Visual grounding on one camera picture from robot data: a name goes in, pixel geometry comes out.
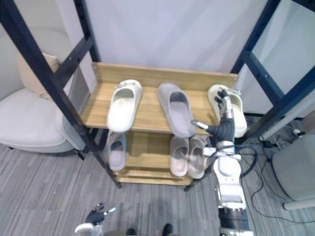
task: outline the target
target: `gray carpet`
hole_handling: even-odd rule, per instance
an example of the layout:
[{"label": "gray carpet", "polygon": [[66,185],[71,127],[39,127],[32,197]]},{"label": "gray carpet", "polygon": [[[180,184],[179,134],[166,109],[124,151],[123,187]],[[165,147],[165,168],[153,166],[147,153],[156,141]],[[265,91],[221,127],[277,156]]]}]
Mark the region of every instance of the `gray carpet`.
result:
[{"label": "gray carpet", "polygon": [[[248,144],[257,142],[249,140]],[[260,173],[265,156],[260,145],[251,145],[259,153]],[[271,155],[277,148],[265,150]],[[242,153],[252,153],[244,149]],[[252,155],[244,155],[249,163]],[[278,186],[270,164],[264,171],[274,191],[287,198]],[[104,221],[105,231],[135,228],[140,236],[159,236],[166,223],[183,236],[217,236],[218,210],[214,193],[215,178],[206,179],[185,193],[180,186],[123,184],[117,189],[105,171],[88,154],[82,161],[74,153],[38,154],[10,150],[0,145],[0,235],[1,236],[71,236],[88,212],[99,202],[116,207]],[[247,199],[261,186],[251,172],[244,178]],[[254,204],[263,213],[294,221],[315,220],[315,209],[286,211],[283,200],[268,187],[257,194]],[[259,236],[313,236],[315,223],[294,224],[252,213]],[[252,229],[252,219],[248,212]]]}]

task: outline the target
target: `wooden shelf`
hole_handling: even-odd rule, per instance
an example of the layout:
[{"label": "wooden shelf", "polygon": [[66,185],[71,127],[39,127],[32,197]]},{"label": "wooden shelf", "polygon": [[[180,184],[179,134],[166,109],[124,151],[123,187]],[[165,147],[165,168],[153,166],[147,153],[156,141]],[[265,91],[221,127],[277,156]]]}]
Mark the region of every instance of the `wooden shelf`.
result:
[{"label": "wooden shelf", "polygon": [[141,177],[116,177],[121,183],[149,183],[149,184],[167,184],[167,185],[189,185],[191,179],[160,179],[160,178],[141,178]]},{"label": "wooden shelf", "polygon": [[128,132],[126,167],[169,171],[170,141],[169,134]]},{"label": "wooden shelf", "polygon": [[185,179],[188,176],[178,177],[173,175],[170,170],[142,170],[142,168],[130,168],[127,167],[121,171],[114,171],[114,175],[121,177],[145,177],[145,178],[175,178]]},{"label": "wooden shelf", "polygon": [[119,181],[188,185],[191,178],[177,177],[170,172],[169,144],[172,135],[148,132],[127,132],[126,167],[115,171]]},{"label": "wooden shelf", "polygon": [[[158,86],[161,83],[176,83],[189,97],[194,119],[215,125],[217,121],[208,102],[207,90],[214,81],[218,83],[219,78],[221,78],[221,84],[230,86],[237,77],[234,74],[148,69],[147,67],[139,68],[104,63],[94,63],[93,67],[99,83],[82,114],[85,125],[106,128],[107,114],[114,87],[120,81],[129,78],[138,80],[143,89],[142,99],[131,130],[154,133],[171,133],[158,101]],[[196,129],[196,132],[205,134],[200,129]]]},{"label": "wooden shelf", "polygon": [[[142,86],[142,98],[134,124],[127,132],[126,167],[114,172],[118,182],[189,185],[191,178],[170,172],[172,134],[158,101],[158,87],[169,82],[179,86],[190,100],[194,119],[216,125],[207,91],[214,84],[231,87],[236,74],[160,69],[144,66],[94,62],[97,86],[81,116],[88,127],[106,128],[107,114],[115,85],[134,79]],[[196,129],[196,134],[206,134]]]}]

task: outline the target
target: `pillow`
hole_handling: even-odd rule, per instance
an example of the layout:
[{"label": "pillow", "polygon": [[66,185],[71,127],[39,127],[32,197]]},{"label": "pillow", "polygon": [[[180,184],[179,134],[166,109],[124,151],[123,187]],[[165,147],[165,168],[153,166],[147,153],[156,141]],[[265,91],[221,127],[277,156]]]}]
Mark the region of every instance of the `pillow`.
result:
[{"label": "pillow", "polygon": [[[59,67],[57,57],[45,53],[43,53],[43,55],[51,70],[55,72]],[[44,86],[41,84],[39,79],[36,77],[32,69],[29,67],[28,63],[24,60],[24,57],[20,53],[18,53],[18,70],[24,87],[32,92],[37,93],[37,95],[41,98],[52,100]]]}]

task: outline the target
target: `slipper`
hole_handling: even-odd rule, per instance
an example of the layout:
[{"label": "slipper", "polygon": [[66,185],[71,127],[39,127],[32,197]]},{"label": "slipper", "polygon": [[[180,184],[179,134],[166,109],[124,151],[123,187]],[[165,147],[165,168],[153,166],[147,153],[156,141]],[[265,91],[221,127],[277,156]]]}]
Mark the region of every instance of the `slipper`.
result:
[{"label": "slipper", "polygon": [[123,133],[131,129],[142,96],[142,88],[136,80],[125,80],[116,86],[110,104],[107,127]]},{"label": "slipper", "polygon": [[174,135],[180,138],[191,137],[195,128],[187,95],[178,86],[162,83],[158,87],[158,100]]},{"label": "slipper", "polygon": [[216,115],[218,123],[220,123],[220,110],[215,97],[218,95],[218,91],[224,89],[229,97],[231,98],[232,110],[234,114],[234,124],[235,124],[235,138],[241,138],[247,130],[247,123],[243,113],[243,102],[240,97],[241,93],[238,90],[228,88],[224,85],[213,85],[208,90],[208,100],[212,109]]},{"label": "slipper", "polygon": [[208,136],[195,135],[189,139],[188,174],[192,178],[202,178],[207,168],[203,148],[210,143]]},{"label": "slipper", "polygon": [[171,140],[170,169],[175,176],[184,176],[187,173],[189,140],[174,136]]},{"label": "slipper", "polygon": [[109,167],[120,171],[126,165],[126,134],[109,131],[106,141]]}]

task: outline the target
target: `black shoe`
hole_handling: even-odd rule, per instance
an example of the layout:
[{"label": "black shoe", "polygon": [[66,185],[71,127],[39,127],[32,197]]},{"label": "black shoe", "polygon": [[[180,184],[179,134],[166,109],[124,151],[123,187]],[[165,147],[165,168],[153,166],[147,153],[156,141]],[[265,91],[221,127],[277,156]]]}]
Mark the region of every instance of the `black shoe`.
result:
[{"label": "black shoe", "polygon": [[137,235],[136,230],[134,229],[128,229],[126,232],[126,235]]},{"label": "black shoe", "polygon": [[173,233],[173,226],[171,224],[166,224],[163,229],[162,236],[168,236]]}]

